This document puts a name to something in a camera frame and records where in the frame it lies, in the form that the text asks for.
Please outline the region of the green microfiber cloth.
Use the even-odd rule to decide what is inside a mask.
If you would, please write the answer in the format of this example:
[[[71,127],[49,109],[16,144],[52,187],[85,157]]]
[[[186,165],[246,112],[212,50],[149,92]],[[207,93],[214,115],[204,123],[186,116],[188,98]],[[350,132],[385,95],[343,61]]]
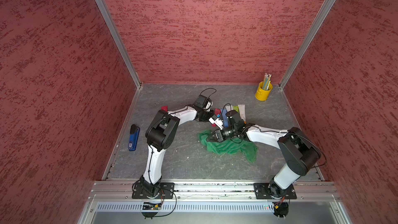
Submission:
[[[249,163],[255,163],[257,160],[258,147],[255,143],[244,141],[239,138],[227,139],[221,143],[207,141],[211,135],[210,130],[205,130],[197,134],[199,142],[204,145],[207,151],[217,155],[236,155],[242,153]]]

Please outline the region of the red pink tube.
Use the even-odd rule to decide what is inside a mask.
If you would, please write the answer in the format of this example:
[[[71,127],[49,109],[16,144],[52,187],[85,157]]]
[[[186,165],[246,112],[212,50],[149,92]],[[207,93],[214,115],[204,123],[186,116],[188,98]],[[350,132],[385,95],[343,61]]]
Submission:
[[[223,128],[223,121],[220,118],[221,116],[221,110],[220,109],[215,109],[213,116],[210,118],[210,122],[212,126],[217,126],[218,128],[222,129]]]

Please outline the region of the blue tube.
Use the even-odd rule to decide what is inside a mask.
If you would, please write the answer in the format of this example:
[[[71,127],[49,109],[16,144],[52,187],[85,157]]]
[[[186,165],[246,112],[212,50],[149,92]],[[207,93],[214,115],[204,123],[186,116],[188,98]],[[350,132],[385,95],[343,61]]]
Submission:
[[[222,120],[223,120],[223,127],[224,128],[228,128],[229,127],[229,121],[228,118],[226,116],[227,111],[225,109],[223,109],[221,111],[221,116],[222,116]]]

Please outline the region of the white tube orange cap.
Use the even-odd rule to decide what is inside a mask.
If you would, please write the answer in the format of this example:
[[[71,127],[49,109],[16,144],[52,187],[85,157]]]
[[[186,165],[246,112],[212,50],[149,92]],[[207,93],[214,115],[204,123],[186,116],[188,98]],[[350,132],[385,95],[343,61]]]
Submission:
[[[238,105],[239,109],[239,115],[241,119],[246,122],[246,111],[245,111],[245,105]]]

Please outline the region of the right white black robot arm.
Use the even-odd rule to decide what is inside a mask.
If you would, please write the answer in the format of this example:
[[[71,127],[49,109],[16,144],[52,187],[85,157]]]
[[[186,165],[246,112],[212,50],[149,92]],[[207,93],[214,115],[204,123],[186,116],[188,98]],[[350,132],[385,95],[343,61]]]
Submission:
[[[297,127],[277,130],[252,123],[244,127],[231,125],[222,130],[215,130],[206,140],[223,143],[232,138],[273,146],[281,151],[285,165],[268,184],[266,195],[271,199],[282,199],[289,187],[305,176],[322,157],[321,150]]]

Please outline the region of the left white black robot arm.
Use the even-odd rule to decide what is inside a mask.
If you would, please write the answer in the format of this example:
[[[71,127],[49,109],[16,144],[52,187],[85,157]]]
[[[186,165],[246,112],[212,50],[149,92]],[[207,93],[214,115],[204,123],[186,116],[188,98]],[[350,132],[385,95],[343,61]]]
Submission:
[[[147,196],[155,198],[161,190],[161,169],[165,152],[173,143],[178,127],[190,121],[208,122],[214,112],[212,109],[187,105],[176,111],[159,110],[156,113],[145,133],[148,160],[145,172],[140,177],[140,185]]]

